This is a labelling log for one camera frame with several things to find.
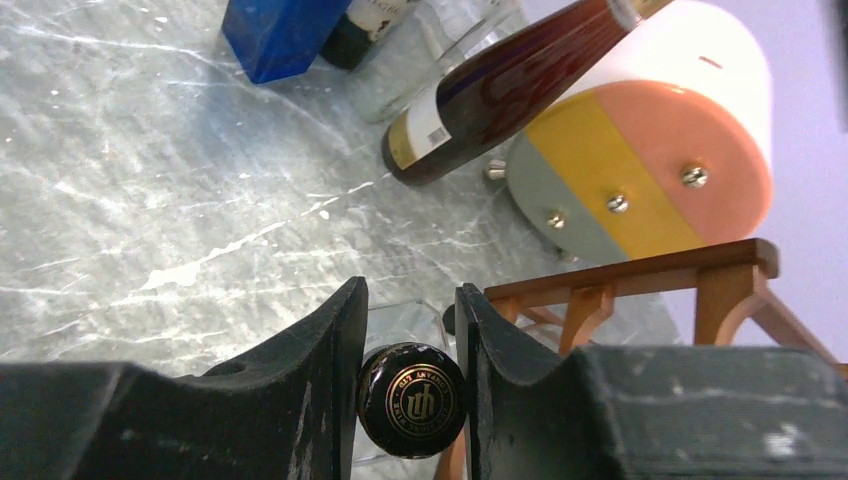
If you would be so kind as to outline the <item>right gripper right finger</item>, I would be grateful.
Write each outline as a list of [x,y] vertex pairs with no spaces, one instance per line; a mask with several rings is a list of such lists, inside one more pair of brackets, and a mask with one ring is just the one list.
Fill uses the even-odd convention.
[[774,347],[589,345],[559,355],[477,287],[455,294],[473,479],[843,479],[847,386]]

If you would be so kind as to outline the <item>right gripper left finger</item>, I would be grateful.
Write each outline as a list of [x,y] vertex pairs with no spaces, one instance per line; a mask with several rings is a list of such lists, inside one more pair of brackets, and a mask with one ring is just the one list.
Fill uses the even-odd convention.
[[200,376],[130,362],[1,368],[5,479],[347,479],[368,288],[361,277]]

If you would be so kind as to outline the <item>small clear black-cap bottle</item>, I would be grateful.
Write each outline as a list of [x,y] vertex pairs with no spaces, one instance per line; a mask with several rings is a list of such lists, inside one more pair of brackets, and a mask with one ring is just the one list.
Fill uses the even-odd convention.
[[464,390],[440,311],[423,300],[371,308],[356,390],[354,464],[425,459],[448,449],[464,426]]

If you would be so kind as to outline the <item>gold-foil dark wine bottle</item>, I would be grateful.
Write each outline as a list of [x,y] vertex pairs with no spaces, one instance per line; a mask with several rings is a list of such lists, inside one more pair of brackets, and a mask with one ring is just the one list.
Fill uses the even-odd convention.
[[524,1],[530,25],[476,53],[414,98],[382,139],[406,185],[430,183],[529,124],[666,0]]

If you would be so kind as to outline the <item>clear square glass bottle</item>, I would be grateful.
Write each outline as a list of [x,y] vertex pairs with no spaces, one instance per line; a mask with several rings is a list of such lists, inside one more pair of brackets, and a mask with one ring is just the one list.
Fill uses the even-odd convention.
[[354,69],[348,99],[368,122],[391,119],[472,55],[527,25],[517,1],[423,1]]

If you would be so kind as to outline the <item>blue glass bottle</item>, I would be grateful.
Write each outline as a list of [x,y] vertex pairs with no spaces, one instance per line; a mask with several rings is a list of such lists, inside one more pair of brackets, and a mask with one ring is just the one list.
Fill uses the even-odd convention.
[[246,76],[263,84],[308,70],[349,0],[229,0],[222,33]]

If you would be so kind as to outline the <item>dark green wine bottle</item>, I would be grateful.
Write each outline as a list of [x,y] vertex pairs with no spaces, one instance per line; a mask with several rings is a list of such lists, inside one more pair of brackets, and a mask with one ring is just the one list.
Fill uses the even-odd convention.
[[352,1],[325,41],[320,56],[337,68],[355,69],[418,3],[418,0]]

